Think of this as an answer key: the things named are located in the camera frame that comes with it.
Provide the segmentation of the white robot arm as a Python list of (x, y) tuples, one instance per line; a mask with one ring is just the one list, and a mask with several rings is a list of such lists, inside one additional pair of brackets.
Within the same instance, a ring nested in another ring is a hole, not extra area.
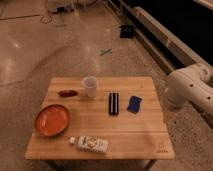
[(202, 63), (172, 71), (167, 77), (164, 104), (177, 110), (191, 101), (213, 117), (213, 88), (207, 84), (210, 78), (210, 69)]

